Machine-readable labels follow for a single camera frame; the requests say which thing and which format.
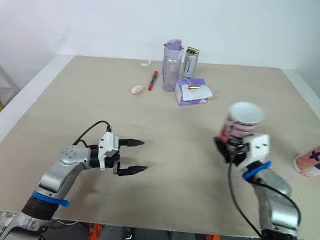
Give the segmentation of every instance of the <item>blue cable clip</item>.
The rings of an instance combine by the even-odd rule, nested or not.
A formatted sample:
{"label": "blue cable clip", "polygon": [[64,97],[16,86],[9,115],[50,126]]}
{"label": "blue cable clip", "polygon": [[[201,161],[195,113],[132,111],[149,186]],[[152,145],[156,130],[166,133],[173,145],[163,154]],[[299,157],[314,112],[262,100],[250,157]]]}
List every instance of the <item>blue cable clip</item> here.
{"label": "blue cable clip", "polygon": [[42,201],[45,201],[45,202],[48,202],[48,203],[52,203],[52,204],[59,204],[61,206],[64,206],[64,207],[69,207],[70,203],[67,201],[67,200],[61,200],[61,199],[55,199],[55,198],[52,198],[52,197],[49,197],[49,196],[45,196],[45,195],[42,195],[36,191],[34,191],[32,193],[32,196],[37,198],[37,199],[40,199]]}
{"label": "blue cable clip", "polygon": [[247,172],[245,175],[243,175],[244,180],[248,180],[249,178],[251,178],[252,176],[256,175],[258,172],[260,172],[263,169],[267,169],[271,166],[271,161],[267,161],[265,164],[262,164],[254,169],[252,169],[251,171]]}

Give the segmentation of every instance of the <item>red marker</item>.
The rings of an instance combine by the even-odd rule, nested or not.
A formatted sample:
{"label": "red marker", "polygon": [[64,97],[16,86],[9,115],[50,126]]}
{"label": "red marker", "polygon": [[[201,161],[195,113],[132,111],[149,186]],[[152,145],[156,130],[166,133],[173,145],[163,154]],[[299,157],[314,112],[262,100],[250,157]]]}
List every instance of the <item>red marker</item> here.
{"label": "red marker", "polygon": [[152,80],[149,84],[149,88],[148,88],[149,91],[151,91],[151,89],[154,87],[154,84],[156,82],[157,77],[158,77],[158,71],[154,71],[153,76],[152,76]]}

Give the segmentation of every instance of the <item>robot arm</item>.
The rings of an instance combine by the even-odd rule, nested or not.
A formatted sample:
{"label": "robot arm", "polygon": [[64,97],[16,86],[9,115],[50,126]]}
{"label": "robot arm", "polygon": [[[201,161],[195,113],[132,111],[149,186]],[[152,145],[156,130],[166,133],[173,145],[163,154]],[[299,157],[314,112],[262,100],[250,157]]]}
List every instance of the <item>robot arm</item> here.
{"label": "robot arm", "polygon": [[296,240],[300,212],[295,203],[288,200],[290,185],[272,169],[270,162],[263,163],[269,154],[269,136],[256,134],[244,137],[237,149],[229,148],[218,138],[216,145],[227,162],[231,161],[252,184],[259,201],[259,220],[263,240]]}
{"label": "robot arm", "polygon": [[83,170],[91,168],[113,168],[113,174],[133,175],[145,170],[146,166],[120,168],[120,146],[139,146],[143,141],[119,139],[110,131],[100,139],[99,146],[80,147],[72,145],[65,148],[57,161],[42,176],[32,196],[24,208],[12,219],[0,236],[0,240],[42,240],[52,223],[52,217],[59,205],[69,206],[64,198]]}

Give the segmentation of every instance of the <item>clear plastic bottle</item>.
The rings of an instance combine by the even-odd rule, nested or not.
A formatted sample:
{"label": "clear plastic bottle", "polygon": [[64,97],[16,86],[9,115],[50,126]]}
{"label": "clear plastic bottle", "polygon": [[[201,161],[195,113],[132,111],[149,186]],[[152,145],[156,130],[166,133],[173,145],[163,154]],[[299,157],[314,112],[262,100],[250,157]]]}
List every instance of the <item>clear plastic bottle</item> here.
{"label": "clear plastic bottle", "polygon": [[164,46],[162,88],[167,92],[174,92],[176,81],[179,78],[182,50],[184,48],[180,39],[169,40]]}

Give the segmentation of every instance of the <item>beige table surface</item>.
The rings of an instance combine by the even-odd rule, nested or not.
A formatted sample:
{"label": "beige table surface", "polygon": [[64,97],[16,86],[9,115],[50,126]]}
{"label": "beige table surface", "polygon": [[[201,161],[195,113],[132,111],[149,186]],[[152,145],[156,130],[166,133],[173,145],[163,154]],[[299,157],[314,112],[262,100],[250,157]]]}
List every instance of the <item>beige table surface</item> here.
{"label": "beige table surface", "polygon": [[[227,186],[227,168],[213,144],[228,107],[249,101],[265,111],[258,131],[270,135],[268,159],[292,186],[302,212],[300,238],[318,237],[320,177],[307,179],[293,168],[293,158],[319,145],[320,122],[280,69],[199,64],[214,97],[207,104],[178,106],[162,90],[162,63],[141,67],[139,60],[77,56],[18,121],[0,144],[0,209],[16,212],[31,195],[59,152],[92,123],[109,121],[115,134],[145,145],[121,149],[123,167],[146,165],[133,176],[111,169],[84,171],[66,196],[56,218],[204,234],[255,236],[237,212]],[[98,143],[101,125],[84,139]],[[259,226],[258,201],[252,187],[233,171],[236,197]]]}

